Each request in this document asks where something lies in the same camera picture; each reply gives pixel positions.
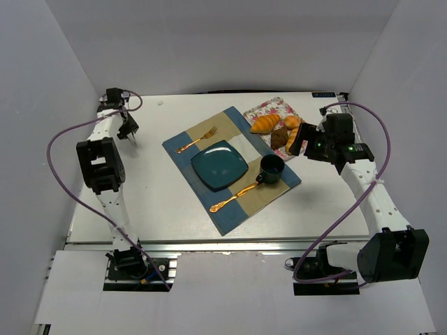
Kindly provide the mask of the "large orange striped croissant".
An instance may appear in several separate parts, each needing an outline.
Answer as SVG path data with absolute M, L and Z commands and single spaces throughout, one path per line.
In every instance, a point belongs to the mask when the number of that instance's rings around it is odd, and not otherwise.
M 278 114 L 267 114 L 260 116 L 255 120 L 250 132 L 266 135 L 271 133 L 280 121 L 281 117 Z

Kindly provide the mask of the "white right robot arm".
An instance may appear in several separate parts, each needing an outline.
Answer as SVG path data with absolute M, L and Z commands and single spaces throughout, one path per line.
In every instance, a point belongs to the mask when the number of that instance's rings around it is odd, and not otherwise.
M 353 272 L 366 283 L 415 279 L 429 245 L 424 229 L 413 228 L 399 212 L 381 182 L 382 171 L 370 148 L 356 142 L 353 118 L 349 114 L 328 114 L 319 125 L 300 124 L 290 152 L 336 167 L 351 189 L 367 224 L 366 242 L 328 242 L 317 239 L 313 261 L 300 258 L 293 278 L 302 284 L 336 280 Z

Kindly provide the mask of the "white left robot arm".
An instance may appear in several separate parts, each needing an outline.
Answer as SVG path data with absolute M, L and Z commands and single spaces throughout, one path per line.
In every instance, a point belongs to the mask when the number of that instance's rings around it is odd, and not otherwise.
M 96 111 L 98 121 L 91 135 L 76 144 L 84 183 L 98 199 L 108 219 L 112 253 L 108 254 L 117 271 L 134 279 L 148 270 L 137 233 L 132 228 L 124 201 L 125 167 L 116 140 L 135 135 L 139 126 L 126 108 L 131 93 L 107 89 Z

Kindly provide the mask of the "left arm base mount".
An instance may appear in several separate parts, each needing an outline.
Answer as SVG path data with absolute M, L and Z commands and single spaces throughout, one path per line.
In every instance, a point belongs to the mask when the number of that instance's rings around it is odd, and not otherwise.
M 103 291 L 105 292 L 168 292 L 175 277 L 174 260 L 153 258 L 139 250 L 107 252 L 108 259 Z

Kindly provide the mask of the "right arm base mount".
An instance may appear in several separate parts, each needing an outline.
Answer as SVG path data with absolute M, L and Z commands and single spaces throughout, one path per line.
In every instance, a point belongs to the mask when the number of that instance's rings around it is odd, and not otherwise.
M 298 278 L 301 280 L 312 280 L 343 272 L 344 269 L 333 267 L 327 261 L 326 248 L 336 244 L 339 244 L 339 242 L 324 243 L 318 247 L 314 256 L 307 256 L 298 270 Z M 294 281 L 293 294 L 296 297 L 359 295 L 360 288 L 358 287 L 357 274 L 351 272 L 340 278 L 318 283 L 306 284 Z

